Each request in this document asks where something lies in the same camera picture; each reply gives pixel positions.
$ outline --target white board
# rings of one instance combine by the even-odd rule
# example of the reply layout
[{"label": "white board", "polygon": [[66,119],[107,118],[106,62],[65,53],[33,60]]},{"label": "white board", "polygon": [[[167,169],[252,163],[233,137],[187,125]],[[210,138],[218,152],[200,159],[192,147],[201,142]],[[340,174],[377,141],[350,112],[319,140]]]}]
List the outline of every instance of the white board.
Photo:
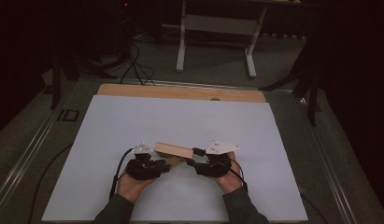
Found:
[{"label": "white board", "polygon": [[[307,220],[269,104],[101,95],[92,99],[42,220],[94,220],[128,148],[205,148],[214,140],[241,147],[235,156],[249,197],[270,221]],[[145,189],[132,221],[227,221],[221,195],[213,180],[182,163]]]}]

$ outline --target metal leg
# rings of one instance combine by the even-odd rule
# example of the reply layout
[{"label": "metal leg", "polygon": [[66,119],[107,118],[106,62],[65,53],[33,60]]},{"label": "metal leg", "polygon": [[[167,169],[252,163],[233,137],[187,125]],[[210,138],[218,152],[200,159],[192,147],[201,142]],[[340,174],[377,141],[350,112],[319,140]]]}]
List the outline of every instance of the metal leg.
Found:
[{"label": "metal leg", "polygon": [[178,51],[178,60],[177,60],[177,72],[183,71],[183,64],[185,62],[185,17],[186,17],[186,0],[182,1],[182,18],[180,19],[180,44]]},{"label": "metal leg", "polygon": [[267,7],[262,9],[260,18],[259,18],[258,22],[256,23],[256,29],[252,35],[252,41],[249,45],[249,48],[245,49],[245,57],[247,59],[249,77],[251,77],[251,78],[256,78],[256,70],[255,70],[255,64],[253,63],[252,52],[253,52],[253,49],[255,48],[256,41],[258,40],[259,32],[261,31],[261,28],[263,25],[264,15],[265,15],[266,11],[267,11]]}]

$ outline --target wire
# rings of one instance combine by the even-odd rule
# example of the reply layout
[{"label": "wire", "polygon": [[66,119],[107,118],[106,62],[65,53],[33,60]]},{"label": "wire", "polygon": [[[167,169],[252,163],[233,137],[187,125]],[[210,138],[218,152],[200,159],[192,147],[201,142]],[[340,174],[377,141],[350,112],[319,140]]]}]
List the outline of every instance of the wire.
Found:
[{"label": "wire", "polygon": [[131,62],[133,63],[133,68],[134,68],[134,71],[135,71],[135,75],[136,75],[136,77],[138,78],[138,80],[139,80],[139,82],[141,83],[141,85],[143,86],[144,83],[142,82],[141,77],[139,76],[138,72],[136,71],[136,67],[135,67],[135,62],[136,62],[136,60],[134,59],[134,57],[133,57],[132,55],[130,55],[130,60],[131,60]]},{"label": "wire", "polygon": [[233,159],[230,159],[230,161],[233,161],[233,162],[235,162],[237,164],[237,166],[240,168],[241,175],[244,178],[244,171],[242,171],[242,168],[241,168],[240,164],[237,161],[233,160]]},{"label": "wire", "polygon": [[[173,30],[173,31],[170,31],[170,32],[168,32],[168,33],[166,33],[166,34],[163,34],[162,37],[171,35],[171,34],[175,33],[176,31],[179,31],[179,30],[180,30],[180,28],[176,28],[176,29]],[[155,38],[152,37],[152,36],[150,36],[147,32],[142,33],[142,34],[140,34],[140,35],[135,35],[135,36],[133,37],[133,39],[134,39],[134,40],[137,40],[137,41],[141,41],[141,42],[153,42],[153,41],[155,40]]]},{"label": "wire", "polygon": [[123,68],[126,64],[127,62],[123,62],[122,64],[119,64],[117,68],[114,68],[113,70],[108,71],[108,73],[116,72],[117,70],[120,70],[121,68]]},{"label": "wire", "polygon": [[320,217],[322,218],[323,222],[325,222],[326,224],[329,224],[328,220],[326,220],[325,216],[322,214],[322,212],[302,193],[300,193],[300,195],[302,196],[302,198],[304,200],[306,200],[306,202],[308,202],[316,211],[317,213],[320,215]]},{"label": "wire", "polygon": [[128,173],[125,172],[124,174],[120,175],[119,178],[118,178],[118,181],[119,181],[123,176],[125,176],[125,175],[128,175]]},{"label": "wire", "polygon": [[223,166],[223,167],[226,168],[228,171],[232,172],[235,176],[237,176],[238,179],[241,180],[242,185],[243,185],[245,191],[248,193],[248,184],[247,184],[247,182],[245,182],[245,180],[244,180],[244,175],[243,175],[243,177],[241,177],[236,171],[234,171],[232,168],[228,168],[228,167],[227,167],[225,164],[223,164],[221,161],[212,161],[212,162],[217,163],[217,164]]},{"label": "wire", "polygon": [[[136,50],[137,50],[137,52],[138,52],[138,56],[139,56],[139,52],[140,52],[139,47],[138,47],[136,44],[134,44],[134,43],[133,43],[133,46],[136,48]],[[152,74],[151,76],[148,76],[148,74],[146,74],[145,71],[142,69],[142,66],[143,66],[143,65],[141,65],[140,63],[138,63],[138,62],[136,61],[136,58],[135,58],[135,64],[139,66],[139,69],[142,71],[142,73],[143,73],[143,74],[146,76],[146,78],[147,78],[144,84],[146,84],[146,82],[148,82],[148,79],[149,79],[149,80],[151,81],[151,83],[153,84],[153,86],[155,86],[153,80],[151,79],[151,77],[152,77],[152,76],[154,75],[154,73],[155,73],[154,69],[153,69],[153,68],[150,68],[150,67],[147,67],[147,66],[144,66],[144,67],[146,67],[146,68],[148,68],[148,69],[151,69],[151,70],[153,71],[153,74]]]},{"label": "wire", "polygon": [[[142,65],[142,64],[140,64],[140,63],[137,63],[137,62],[135,62],[135,64],[139,66],[139,69],[142,71],[142,73],[143,73],[143,74],[145,75],[145,77],[146,77],[146,80],[145,80],[144,84],[146,84],[146,83],[148,82],[148,80],[150,80],[150,82],[153,84],[153,86],[155,86],[153,79],[151,79],[151,77],[153,77],[154,74],[155,74],[154,69],[151,68],[151,67],[147,67],[147,66],[145,66],[145,65]],[[152,71],[152,74],[151,74],[150,76],[149,76],[148,74],[146,74],[146,72],[143,70],[142,67],[145,67],[145,68],[150,69],[150,70]]]},{"label": "wire", "polygon": [[121,157],[121,160],[119,162],[119,166],[117,168],[117,171],[116,171],[116,174],[113,176],[113,181],[112,181],[112,187],[110,188],[110,193],[109,193],[109,200],[113,197],[113,195],[115,194],[115,188],[116,188],[116,185],[117,185],[117,182],[120,178],[122,178],[125,174],[121,175],[120,178],[118,178],[119,176],[119,172],[120,172],[120,168],[122,166],[122,162],[124,161],[125,157],[128,155],[128,153],[130,153],[131,151],[133,150],[133,148],[130,148],[128,149],[126,152],[124,152],[124,154],[122,155]]},{"label": "wire", "polygon": [[44,170],[42,176],[40,177],[39,179],[39,182],[37,184],[37,187],[35,189],[35,194],[34,194],[34,198],[32,200],[32,205],[31,205],[31,210],[29,212],[29,217],[28,217],[28,224],[30,224],[32,222],[32,217],[34,216],[34,208],[35,208],[35,203],[36,203],[36,198],[37,198],[37,193],[39,192],[39,188],[40,188],[40,185],[43,181],[43,178],[44,176],[46,175],[46,172],[49,170],[49,168],[51,167],[52,163],[59,157],[61,156],[61,154],[63,154],[65,151],[67,151],[69,148],[71,148],[73,145],[73,143],[71,143],[69,146],[65,147],[64,149],[62,149],[49,163],[49,165],[46,167],[46,169]]},{"label": "wire", "polygon": [[137,45],[135,45],[134,43],[132,44],[135,48],[136,48],[136,56],[135,58],[131,55],[130,53],[130,61],[131,61],[131,65],[127,68],[127,70],[124,72],[124,74],[122,75],[121,77],[121,80],[120,80],[120,84],[122,84],[122,81],[124,80],[124,78],[127,76],[128,72],[130,71],[130,69],[133,67],[135,69],[135,62],[138,60],[139,58],[139,47]]}]

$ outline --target sleeve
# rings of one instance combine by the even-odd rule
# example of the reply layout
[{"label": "sleeve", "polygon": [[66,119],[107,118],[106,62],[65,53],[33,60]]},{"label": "sleeve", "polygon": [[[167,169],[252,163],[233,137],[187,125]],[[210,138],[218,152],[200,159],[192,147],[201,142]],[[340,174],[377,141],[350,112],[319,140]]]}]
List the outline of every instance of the sleeve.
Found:
[{"label": "sleeve", "polygon": [[267,217],[260,214],[244,188],[223,195],[224,205],[232,224],[266,224]]},{"label": "sleeve", "polygon": [[123,224],[129,223],[134,211],[134,204],[119,194],[113,195],[110,201],[96,217],[92,224],[110,223]]}]

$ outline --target cable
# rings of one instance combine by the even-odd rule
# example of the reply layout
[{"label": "cable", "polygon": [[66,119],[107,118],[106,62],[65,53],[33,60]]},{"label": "cable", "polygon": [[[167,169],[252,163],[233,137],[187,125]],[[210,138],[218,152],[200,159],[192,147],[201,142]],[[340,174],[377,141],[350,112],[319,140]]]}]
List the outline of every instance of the cable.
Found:
[{"label": "cable", "polygon": [[[179,30],[180,30],[180,28],[177,28],[177,29],[175,29],[175,30],[173,30],[173,31],[170,31],[170,32],[168,32],[168,33],[166,33],[166,34],[163,34],[162,37],[171,35],[171,34],[175,33],[176,31],[179,31]],[[133,39],[134,39],[134,40],[137,40],[137,41],[141,41],[141,42],[153,42],[153,41],[155,40],[155,38],[152,37],[152,36],[150,36],[147,32],[142,33],[142,34],[140,34],[140,35],[135,35],[135,36],[133,37]]]},{"label": "cable", "polygon": [[300,195],[302,196],[302,198],[304,200],[306,200],[306,202],[308,202],[316,211],[317,213],[320,215],[320,217],[322,218],[323,222],[325,222],[326,224],[329,224],[328,220],[326,220],[325,216],[322,214],[322,212],[302,193],[300,193]]},{"label": "cable", "polygon": [[136,60],[138,60],[139,58],[139,47],[137,45],[135,45],[134,43],[132,44],[135,48],[136,48],[136,56],[135,56],[135,59],[132,60],[131,58],[133,57],[130,53],[130,61],[131,61],[131,65],[127,68],[127,70],[124,72],[124,74],[122,75],[121,77],[121,80],[120,80],[120,84],[122,84],[122,81],[124,80],[125,76],[127,76],[128,72],[130,71],[130,69],[132,67],[135,67],[135,62]]},{"label": "cable", "polygon": [[243,185],[245,191],[248,193],[248,184],[247,184],[247,182],[245,182],[245,180],[244,180],[244,175],[241,177],[236,171],[234,171],[232,168],[228,168],[225,164],[223,164],[223,163],[220,162],[220,161],[212,161],[212,162],[217,163],[217,164],[223,166],[223,167],[226,168],[228,171],[232,172],[235,176],[237,176],[238,179],[241,180],[242,185]]},{"label": "cable", "polygon": [[[145,80],[144,84],[146,84],[146,83],[148,82],[148,80],[150,80],[151,84],[153,84],[153,86],[155,86],[153,79],[151,79],[151,77],[153,77],[154,74],[155,74],[154,69],[151,68],[151,67],[147,67],[147,66],[145,66],[145,65],[142,65],[142,64],[140,64],[140,63],[137,63],[137,62],[135,62],[135,64],[139,66],[139,69],[142,71],[142,73],[143,73],[143,74],[145,75],[145,77],[146,77],[146,80]],[[146,72],[143,70],[142,67],[145,67],[145,68],[150,69],[153,73],[149,76],[148,74],[146,74]]]},{"label": "cable", "polygon": [[122,65],[125,62],[126,57],[123,54],[116,55],[116,57],[117,57],[117,60],[114,61],[114,62],[99,63],[96,66],[105,70],[105,69],[113,68],[113,67],[116,67],[116,66],[120,66],[120,65]]},{"label": "cable", "polygon": [[119,178],[118,178],[118,181],[119,181],[123,176],[125,176],[125,175],[127,175],[127,174],[128,174],[128,173],[125,172],[124,174],[120,175]]},{"label": "cable", "polygon": [[237,161],[233,160],[233,159],[230,159],[230,161],[233,161],[233,162],[235,162],[237,164],[237,166],[240,168],[241,175],[244,178],[244,171],[242,171],[242,168],[241,168],[240,164]]},{"label": "cable", "polygon": [[121,177],[118,178],[118,176],[119,176],[120,168],[121,168],[121,166],[122,166],[122,162],[124,161],[124,159],[125,159],[125,157],[128,155],[128,153],[130,153],[132,150],[133,150],[133,148],[128,149],[126,152],[124,152],[124,154],[123,154],[122,157],[121,157],[121,160],[120,160],[120,162],[119,162],[119,166],[118,166],[118,168],[117,168],[116,174],[113,176],[112,188],[110,189],[110,193],[109,193],[109,200],[110,200],[110,199],[113,197],[113,195],[115,194],[115,188],[116,188],[117,182],[118,182],[118,180],[121,178]]},{"label": "cable", "polygon": [[142,79],[141,79],[141,77],[139,76],[138,72],[136,71],[136,67],[135,67],[135,62],[136,62],[136,60],[133,58],[132,55],[130,55],[130,60],[131,60],[131,62],[133,63],[133,68],[134,68],[134,71],[135,71],[135,75],[136,75],[136,77],[138,78],[138,80],[139,80],[139,82],[141,83],[141,85],[143,86],[144,84],[143,84],[143,82],[142,82]]},{"label": "cable", "polygon": [[108,71],[108,73],[110,74],[110,73],[116,72],[117,70],[120,70],[121,68],[123,68],[126,64],[127,62],[123,62],[122,64],[119,64],[117,68],[114,68],[113,70]]},{"label": "cable", "polygon": [[31,205],[31,210],[29,212],[29,217],[28,217],[28,224],[30,224],[32,222],[32,217],[34,216],[34,207],[35,207],[35,203],[36,203],[36,198],[37,198],[37,193],[39,192],[39,188],[40,188],[40,184],[42,183],[42,180],[44,178],[44,176],[46,175],[46,172],[49,170],[49,168],[51,167],[52,163],[61,155],[63,154],[65,151],[67,151],[69,148],[71,148],[73,145],[73,143],[71,143],[69,146],[65,147],[64,149],[62,149],[49,163],[49,165],[46,167],[46,169],[44,170],[42,176],[40,177],[39,179],[39,182],[37,184],[37,187],[35,189],[35,194],[34,194],[34,198],[32,200],[32,205]]}]

